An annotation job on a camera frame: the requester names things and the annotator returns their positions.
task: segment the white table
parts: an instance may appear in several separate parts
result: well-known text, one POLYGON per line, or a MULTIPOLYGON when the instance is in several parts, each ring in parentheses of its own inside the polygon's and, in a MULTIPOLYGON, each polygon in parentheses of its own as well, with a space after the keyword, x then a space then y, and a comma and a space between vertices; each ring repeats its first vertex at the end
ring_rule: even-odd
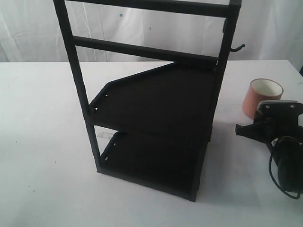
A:
MULTIPOLYGON (((110 80, 163 64, 82 63, 89 100, 110 80)), ((302 226, 303 199, 273 184, 266 146, 234 132, 251 123, 241 104, 255 78, 303 102, 303 78, 288 61, 228 62, 193 203, 96 172, 67 62, 0 63, 0 226, 302 226)), ((109 140, 98 141, 103 150, 109 140)))

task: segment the orange mug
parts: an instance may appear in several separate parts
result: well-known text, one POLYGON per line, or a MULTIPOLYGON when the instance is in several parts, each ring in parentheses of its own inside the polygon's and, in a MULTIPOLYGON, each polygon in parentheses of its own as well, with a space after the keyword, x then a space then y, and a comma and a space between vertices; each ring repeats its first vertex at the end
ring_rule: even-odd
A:
POLYGON ((258 104, 264 100, 280 100, 284 90, 281 85, 270 79, 254 79, 250 83, 243 102, 243 112, 254 119, 258 104))

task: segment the black metal rack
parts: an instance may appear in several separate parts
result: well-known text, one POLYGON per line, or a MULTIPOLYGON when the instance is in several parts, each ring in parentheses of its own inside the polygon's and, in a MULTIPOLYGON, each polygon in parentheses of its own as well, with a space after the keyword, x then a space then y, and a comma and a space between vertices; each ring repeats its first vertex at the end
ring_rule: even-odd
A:
POLYGON ((73 0, 225 17, 218 58, 73 36, 65 1, 53 1, 97 171, 195 201, 241 0, 73 0), (109 82, 89 104, 76 46, 174 63, 109 82), (94 125, 119 131, 101 155, 94 125))

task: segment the white backdrop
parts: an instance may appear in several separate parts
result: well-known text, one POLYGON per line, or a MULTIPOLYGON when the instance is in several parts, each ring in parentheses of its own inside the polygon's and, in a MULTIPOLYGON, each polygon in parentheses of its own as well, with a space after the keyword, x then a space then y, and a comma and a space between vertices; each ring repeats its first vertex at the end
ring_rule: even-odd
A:
MULTIPOLYGON (((196 0, 228 4, 228 0, 196 0)), ((218 56, 224 20, 66 2, 74 35, 218 56)), ((231 60, 287 59, 303 65, 303 0, 242 0, 231 60)), ((78 48, 80 61, 142 61, 78 48)), ((0 0, 0 61, 67 61, 52 0, 0 0)))

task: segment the shelf tray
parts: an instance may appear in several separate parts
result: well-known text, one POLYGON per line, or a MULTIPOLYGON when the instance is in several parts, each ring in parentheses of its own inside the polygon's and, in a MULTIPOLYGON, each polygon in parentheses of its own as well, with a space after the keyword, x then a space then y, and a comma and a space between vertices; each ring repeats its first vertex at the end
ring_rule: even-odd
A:
POLYGON ((109 82, 91 102, 94 125, 162 138, 208 138, 214 70, 172 63, 109 82))
POLYGON ((206 146, 117 132, 101 155, 99 172, 195 201, 206 146))

